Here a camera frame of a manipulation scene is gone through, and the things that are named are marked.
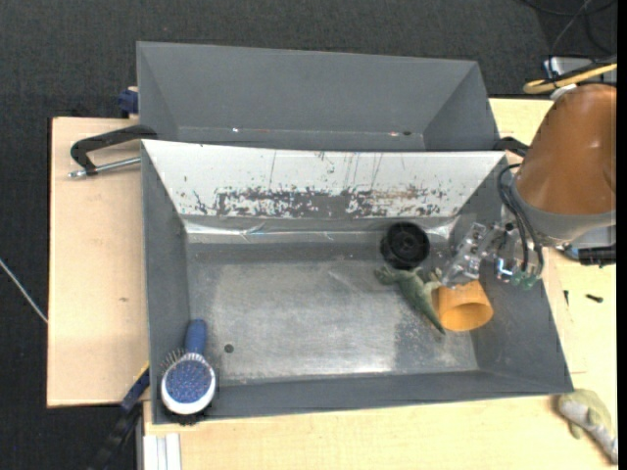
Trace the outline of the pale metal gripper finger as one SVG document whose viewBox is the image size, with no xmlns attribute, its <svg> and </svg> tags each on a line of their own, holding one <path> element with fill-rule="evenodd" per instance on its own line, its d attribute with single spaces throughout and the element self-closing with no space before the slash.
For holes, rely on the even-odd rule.
<svg viewBox="0 0 627 470">
<path fill-rule="evenodd" d="M 460 245 L 442 269 L 440 282 L 444 286 L 456 286 L 468 283 L 471 278 L 467 271 L 471 262 L 471 247 L 467 244 Z"/>
<path fill-rule="evenodd" d="M 477 255 L 463 255 L 458 262 L 457 284 L 465 285 L 477 281 L 484 258 Z"/>
</svg>

